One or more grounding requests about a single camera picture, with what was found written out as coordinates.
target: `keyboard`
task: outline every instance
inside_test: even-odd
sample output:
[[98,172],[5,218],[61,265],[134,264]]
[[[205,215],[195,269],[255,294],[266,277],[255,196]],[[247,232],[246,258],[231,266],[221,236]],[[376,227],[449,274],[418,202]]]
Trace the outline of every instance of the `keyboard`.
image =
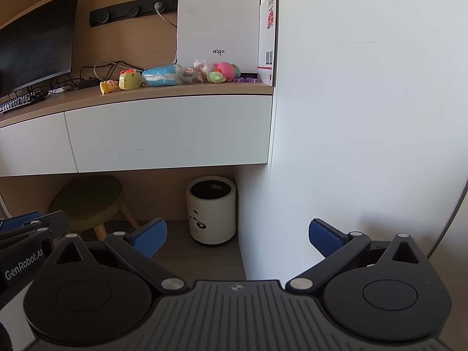
[[8,100],[0,104],[0,114],[38,103],[39,101],[44,100],[48,94],[49,93],[45,91],[34,91]]

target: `white trash can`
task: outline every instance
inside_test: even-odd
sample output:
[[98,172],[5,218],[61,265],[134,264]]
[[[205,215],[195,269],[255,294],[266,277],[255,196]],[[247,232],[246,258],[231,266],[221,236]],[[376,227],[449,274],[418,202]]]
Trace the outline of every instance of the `white trash can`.
[[185,189],[190,235],[204,244],[231,239],[237,229],[235,185],[227,178],[197,178]]

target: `blue textured pad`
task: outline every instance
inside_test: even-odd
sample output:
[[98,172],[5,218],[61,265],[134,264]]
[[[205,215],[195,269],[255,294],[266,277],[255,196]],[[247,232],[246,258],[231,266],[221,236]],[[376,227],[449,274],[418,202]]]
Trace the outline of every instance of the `blue textured pad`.
[[324,257],[330,256],[343,246],[342,239],[314,220],[309,224],[309,241]]
[[39,211],[30,212],[29,214],[24,214],[20,216],[15,216],[14,218],[4,219],[0,225],[0,231],[10,231],[15,228],[21,227],[24,222],[30,222],[31,220],[40,218],[42,215]]
[[161,248],[168,237],[168,227],[160,220],[132,241],[132,246],[146,257],[151,258]]

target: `desk drawer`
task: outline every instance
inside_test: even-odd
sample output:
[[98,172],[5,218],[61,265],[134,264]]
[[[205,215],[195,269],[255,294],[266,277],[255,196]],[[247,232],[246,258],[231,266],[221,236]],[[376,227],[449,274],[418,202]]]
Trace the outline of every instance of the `desk drawer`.
[[0,128],[0,176],[76,172],[64,113]]
[[184,96],[65,116],[79,172],[158,169],[267,163],[271,106],[268,95]]

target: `pink round plush toy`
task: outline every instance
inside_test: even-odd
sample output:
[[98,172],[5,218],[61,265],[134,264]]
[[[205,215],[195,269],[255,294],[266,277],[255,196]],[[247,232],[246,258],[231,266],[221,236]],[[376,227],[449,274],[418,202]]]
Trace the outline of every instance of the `pink round plush toy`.
[[216,67],[216,71],[223,74],[223,78],[226,79],[227,82],[231,82],[235,78],[235,70],[234,67],[228,62],[221,62],[215,63],[214,67]]

